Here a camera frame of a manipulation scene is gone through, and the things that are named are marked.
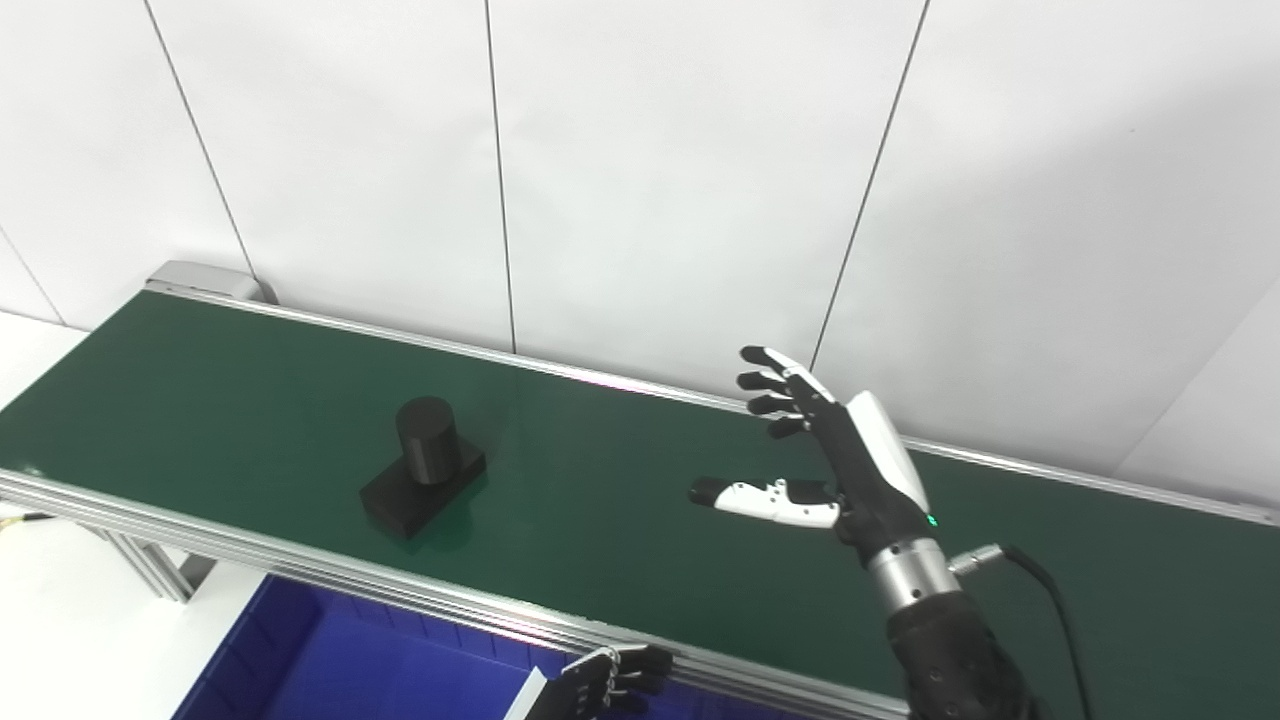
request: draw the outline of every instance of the white wall panel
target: white wall panel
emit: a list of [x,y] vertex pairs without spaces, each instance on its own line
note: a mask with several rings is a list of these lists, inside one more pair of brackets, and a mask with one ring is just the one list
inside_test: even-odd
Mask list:
[[817,370],[1111,473],[1280,272],[1280,6],[934,3]]
[[0,311],[17,313],[37,320],[58,322],[58,314],[40,293],[22,259],[0,228]]
[[922,4],[490,1],[520,351],[808,361]]
[[1280,507],[1280,283],[1244,319],[1151,433],[1120,478],[1212,488]]
[[243,268],[141,1],[0,3],[0,222],[78,327],[165,260]]
[[509,348],[483,1],[154,8],[282,304]]

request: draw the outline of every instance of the black forearm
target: black forearm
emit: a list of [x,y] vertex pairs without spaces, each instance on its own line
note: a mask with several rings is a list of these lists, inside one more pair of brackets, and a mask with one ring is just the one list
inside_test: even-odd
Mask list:
[[922,720],[1037,716],[1021,673],[964,592],[933,596],[893,614],[890,646],[906,670],[908,703]]

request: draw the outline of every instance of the metal bracket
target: metal bracket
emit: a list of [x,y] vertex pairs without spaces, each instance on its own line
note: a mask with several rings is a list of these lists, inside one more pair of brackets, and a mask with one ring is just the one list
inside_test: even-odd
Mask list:
[[147,290],[198,290],[236,300],[275,304],[270,288],[257,278],[239,270],[227,270],[200,263],[170,260],[147,278]]
[[143,542],[137,538],[106,530],[102,528],[90,528],[90,530],[111,543],[120,557],[137,571],[142,582],[151,588],[157,597],[186,603],[191,596],[196,594],[201,583],[209,577],[216,561],[198,555],[192,555],[182,564],[174,565],[173,560],[165,555],[164,548],[152,542]]

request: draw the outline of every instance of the blue bin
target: blue bin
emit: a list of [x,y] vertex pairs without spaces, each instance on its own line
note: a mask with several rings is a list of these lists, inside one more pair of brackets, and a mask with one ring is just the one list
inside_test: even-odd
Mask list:
[[[531,667],[571,660],[269,577],[174,720],[500,720]],[[653,720],[800,720],[672,682],[649,705]]]

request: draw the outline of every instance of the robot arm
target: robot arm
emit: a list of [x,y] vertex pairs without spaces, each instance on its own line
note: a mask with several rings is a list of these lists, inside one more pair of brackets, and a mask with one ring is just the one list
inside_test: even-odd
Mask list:
[[636,693],[662,692],[669,652],[653,646],[602,647],[547,679],[534,667],[503,720],[591,720],[608,708],[644,712]]
[[[840,404],[805,368],[767,347],[744,347],[763,369],[739,375],[767,395],[756,415],[782,413],[769,434],[810,432],[836,478],[835,495],[814,483],[699,479],[694,502],[808,527],[835,528],[852,546],[888,614],[888,638],[906,671],[908,703],[919,720],[1043,717],[1021,674],[1000,648],[973,600],[947,566],[924,486],[879,401],[869,392]],[[792,488],[803,488],[792,492]]]

